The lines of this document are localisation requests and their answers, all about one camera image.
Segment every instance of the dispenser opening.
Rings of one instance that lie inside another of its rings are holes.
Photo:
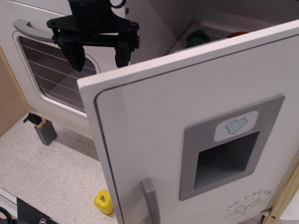
[[[217,182],[245,172],[258,135],[252,133],[200,152],[194,190],[213,189]]]

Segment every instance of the yellow bell pepper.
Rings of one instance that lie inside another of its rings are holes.
[[[101,190],[93,202],[104,214],[110,215],[113,212],[111,197],[107,190]]]

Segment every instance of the metal screw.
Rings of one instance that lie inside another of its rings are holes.
[[[46,224],[47,220],[45,218],[42,218],[41,220],[39,220],[39,224]]]

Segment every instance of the black cable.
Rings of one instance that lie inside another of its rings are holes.
[[[6,216],[8,224],[13,224],[13,218],[11,217],[11,215],[9,214],[9,212],[7,210],[0,207],[0,212],[2,212]]]
[[[119,5],[117,5],[117,6],[112,5],[112,3],[111,3],[110,0],[107,0],[107,2],[108,2],[108,4],[109,4],[112,8],[121,8],[121,7],[123,7],[123,6],[126,4],[127,0],[122,0],[121,4],[119,4]]]

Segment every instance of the gray handle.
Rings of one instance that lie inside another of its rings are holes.
[[[17,19],[14,21],[14,28],[16,28],[21,34],[24,34],[34,40],[48,43],[54,42],[54,40],[52,40],[53,34],[31,28],[29,21]]]
[[[148,208],[147,224],[160,224],[160,209],[156,189],[151,178],[141,181],[142,193],[145,197],[146,206]]]

